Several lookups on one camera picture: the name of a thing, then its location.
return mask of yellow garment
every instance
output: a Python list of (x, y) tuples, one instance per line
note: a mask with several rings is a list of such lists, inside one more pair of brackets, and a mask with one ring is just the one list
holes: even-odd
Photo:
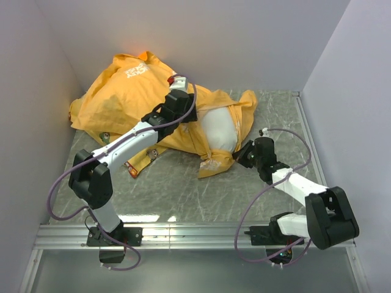
[[(151, 52), (144, 52), (139, 57), (127, 54), (114, 56), (112, 64), (99, 75), (87, 93), (72, 102), (72, 127), (85, 130), (102, 145), (112, 142), (133, 128), (156, 105), (164, 102), (169, 92), (167, 79), (173, 74), (175, 72)], [(248, 90), (239, 102), (235, 102), (222, 90), (211, 92), (197, 85), (198, 121), (182, 123), (157, 145), (132, 157), (125, 163), (130, 174), (135, 178), (167, 148), (198, 154), (204, 160), (199, 178), (226, 171), (234, 163), (232, 154), (211, 150), (200, 123), (207, 110), (225, 106), (236, 127), (238, 143), (235, 151), (239, 150), (254, 121), (255, 93)]]

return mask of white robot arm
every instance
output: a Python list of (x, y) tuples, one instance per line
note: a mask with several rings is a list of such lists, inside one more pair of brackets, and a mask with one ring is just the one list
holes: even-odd
[[(139, 122), (132, 130), (124, 134), (127, 136), (137, 130), (151, 127), (151, 124), (147, 122)], [(98, 156), (101, 153), (104, 153), (111, 146), (113, 146), (117, 140), (111, 142), (110, 144), (93, 151), (92, 156)], [(145, 131), (138, 136), (134, 136), (127, 140), (125, 143), (119, 145), (113, 151), (107, 154), (107, 156), (99, 159), (98, 162), (105, 165), (110, 173), (116, 172), (121, 165), (124, 164), (129, 158), (135, 156), (138, 152), (156, 144), (158, 142), (158, 132), (155, 130)], [(90, 208), (95, 218), (98, 220), (102, 228), (111, 233), (113, 230), (121, 224), (121, 220), (114, 211), (111, 200), (108, 200), (101, 207), (91, 207), (91, 202), (86, 202)]]
[(260, 131), (261, 137), (248, 141), (235, 152), (234, 159), (246, 168), (256, 167), (260, 178), (269, 185), (289, 176), (274, 188), (300, 202), (306, 215), (292, 212), (275, 215), (261, 237), (267, 238), (269, 244), (282, 245), (287, 243), (284, 236), (311, 238), (319, 249), (357, 237), (359, 227), (343, 189), (316, 184), (279, 162), (273, 139), (264, 136), (263, 131)]

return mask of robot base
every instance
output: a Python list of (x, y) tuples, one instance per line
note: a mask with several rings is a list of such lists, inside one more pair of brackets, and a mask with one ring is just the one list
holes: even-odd
[[(123, 227), (121, 233), (124, 236), (123, 242), (132, 247), (140, 247), (142, 239), (141, 227)], [(121, 246), (106, 239), (97, 227), (91, 227), (87, 238), (88, 247), (110, 247)], [(99, 260), (103, 264), (120, 264), (125, 257), (125, 250), (100, 250)]]
[(250, 231), (246, 231), (244, 233), (246, 235), (250, 235), (251, 245), (288, 245), (296, 240), (299, 240), (300, 237), (295, 235), (283, 235), (281, 233), (277, 220), (288, 214), (291, 213), (284, 212), (271, 217), (268, 226), (250, 226)]

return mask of cable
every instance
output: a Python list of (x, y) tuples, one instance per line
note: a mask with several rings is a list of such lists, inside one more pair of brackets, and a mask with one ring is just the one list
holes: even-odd
[(88, 218), (92, 218), (90, 215), (88, 215), (85, 219), (84, 219), (84, 226), (86, 226), (86, 228), (88, 229), (88, 231), (91, 233), (91, 235), (93, 235), (93, 232), (91, 231), (91, 229), (87, 226), (87, 219)]
[[(254, 205), (254, 203), (256, 202), (256, 200), (258, 198), (260, 198), (265, 192), (269, 191), (270, 189), (272, 189), (273, 187), (276, 187), (277, 185), (283, 183), (284, 181), (288, 180), (289, 177), (292, 175), (293, 172), (301, 169), (301, 168), (304, 168), (305, 166), (309, 165), (309, 163), (311, 163), (311, 159), (312, 159), (312, 154), (311, 154), (311, 149), (310, 147), (308, 146), (307, 142), (297, 133), (295, 133), (294, 131), (292, 130), (289, 130), (289, 129), (283, 129), (283, 128), (269, 128), (268, 131), (285, 131), (285, 132), (289, 132), (291, 134), (293, 134), (294, 136), (296, 136), (298, 139), (301, 140), (301, 142), (305, 145), (307, 151), (308, 151), (308, 154), (309, 154), (309, 157), (308, 159), (301, 165), (298, 165), (297, 167), (293, 168), (292, 169), (292, 172), (289, 172), (289, 174), (287, 174), (286, 177), (284, 177), (283, 179), (281, 179), (280, 181), (278, 182), (275, 182), (267, 187), (265, 187), (263, 190), (261, 190), (261, 192), (259, 194), (257, 194), (253, 199), (252, 201), (249, 203), (249, 205), (247, 206), (247, 208), (245, 209), (244, 213), (242, 214), (240, 220), (239, 220), (239, 225), (236, 229), (236, 232), (235, 232), (235, 238), (234, 238), (234, 247), (235, 247), (235, 250), (236, 252), (238, 253), (239, 257), (243, 260), (243, 261), (246, 261), (246, 262), (264, 262), (264, 261), (268, 261), (270, 260), (271, 258), (274, 258), (275, 256), (279, 255), (280, 253), (283, 253), (285, 251), (287, 251), (288, 249), (290, 249), (291, 247), (295, 246), (296, 244), (300, 243), (301, 241), (304, 240), (304, 238), (300, 238), (296, 241), (294, 241), (292, 244), (290, 245), (287, 245), (285, 248), (273, 253), (272, 255), (269, 255), (265, 258), (261, 258), (261, 259), (247, 259), (245, 258), (239, 248), (238, 248), (238, 238), (239, 238), (239, 232), (240, 232), (240, 229), (243, 225), (243, 222), (244, 222), (244, 219), (246, 218), (246, 215), (249, 213), (251, 207)], [(300, 254), (299, 257), (297, 257), (294, 261), (290, 262), (289, 264), (291, 263), (295, 263), (296, 261), (298, 261), (300, 258), (302, 258), (305, 253), (307, 252), (308, 248), (310, 247), (310, 244), (311, 244), (311, 239), (309, 240), (307, 246), (305, 247), (305, 249), (303, 250), (303, 252)]]
[[(175, 78), (177, 76), (182, 76), (182, 77), (185, 77), (181, 74), (175, 74), (173, 76), (171, 76), (172, 78)], [(172, 122), (168, 122), (166, 124), (162, 124), (162, 125), (157, 125), (157, 126), (151, 126), (151, 127), (146, 127), (146, 128), (143, 128), (143, 129), (140, 129), (138, 131), (136, 131), (135, 133), (131, 133), (129, 134), (128, 136), (125, 136), (125, 137), (122, 137), (118, 142), (116, 142), (115, 144), (113, 144), (113, 146), (111, 146), (110, 148), (107, 149), (107, 153), (110, 153), (111, 151), (113, 151), (114, 149), (116, 149), (119, 145), (123, 144), (124, 142), (126, 142), (127, 140), (131, 139), (132, 137), (142, 133), (142, 132), (145, 132), (145, 131), (149, 131), (149, 130), (156, 130), (156, 129), (159, 129), (159, 128), (164, 128), (164, 127), (168, 127), (168, 126), (171, 126), (171, 125), (174, 125), (176, 123), (180, 123), (183, 119), (185, 119), (188, 115), (190, 115), (190, 113), (192, 112), (193, 108), (196, 106), (196, 100), (197, 100), (197, 88), (194, 84), (192, 84), (192, 87), (193, 87), (193, 93), (194, 93), (194, 98), (193, 98), (193, 102), (189, 108), (189, 110), (183, 115), (181, 116), (180, 118), (172, 121)], [(57, 220), (57, 221), (66, 221), (66, 220), (69, 220), (71, 218), (73, 218), (75, 215), (79, 214), (81, 211), (83, 210), (88, 210), (91, 218), (93, 218), (94, 222), (95, 223), (98, 223), (97, 219), (93, 216), (90, 208), (88, 206), (82, 206), (81, 208), (79, 208), (78, 210), (76, 210), (74, 213), (66, 216), (66, 217), (59, 217), (57, 215), (54, 214), (53, 212), (53, 209), (51, 207), (51, 202), (52, 202), (52, 198), (53, 198), (53, 195), (54, 195), (54, 190), (56, 189), (56, 187), (59, 185), (59, 183), (67, 176), (69, 175), (70, 173), (72, 173), (73, 171), (85, 166), (85, 165), (88, 165), (89, 163), (93, 162), (93, 161), (96, 161), (96, 160), (99, 160), (101, 159), (102, 157), (104, 157), (106, 155), (106, 153), (101, 153), (95, 157), (92, 157), (91, 159), (88, 159), (78, 165), (75, 165), (73, 166), (71, 169), (65, 171), (62, 175), (60, 175), (60, 177), (58, 177), (58, 179), (55, 180), (55, 182), (53, 183), (53, 185), (50, 187), (49, 189), (49, 193), (48, 193), (48, 198), (46, 200), (46, 210), (48, 211), (49, 215), (54, 219), (54, 220)], [(128, 245), (128, 244), (125, 244), (123, 242), (120, 242), (112, 237), (110, 237), (104, 229), (102, 229), (102, 227), (100, 226), (100, 224), (98, 223), (97, 227), (99, 228), (99, 230), (101, 231), (102, 235), (109, 239), (110, 241), (118, 244), (118, 245), (121, 245), (121, 246), (124, 246), (126, 248), (129, 248), (130, 250), (132, 250), (133, 252), (135, 252), (135, 254), (137, 254), (137, 257), (138, 257), (138, 260), (137, 262), (131, 266), (131, 267), (127, 267), (127, 268), (122, 268), (122, 269), (118, 269), (118, 268), (113, 268), (113, 267), (109, 267), (107, 266), (106, 264), (104, 264), (103, 266), (107, 267), (108, 269), (112, 269), (112, 270), (119, 270), (119, 271), (124, 271), (124, 270), (131, 270), (135, 267), (137, 267), (139, 265), (139, 263), (141, 262), (141, 255), (140, 253), (135, 249), (133, 248), (132, 246)]]

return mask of white wall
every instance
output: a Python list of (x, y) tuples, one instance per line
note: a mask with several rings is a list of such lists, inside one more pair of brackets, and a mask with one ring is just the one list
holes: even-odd
[(37, 0), (88, 89), (150, 50), (210, 88), (302, 90), (349, 0)]
[(81, 88), (34, 1), (0, 1), (0, 291), (16, 292), (64, 169)]
[(373, 292), (390, 292), (391, 2), (352, 0), (304, 88), (329, 185), (348, 194)]

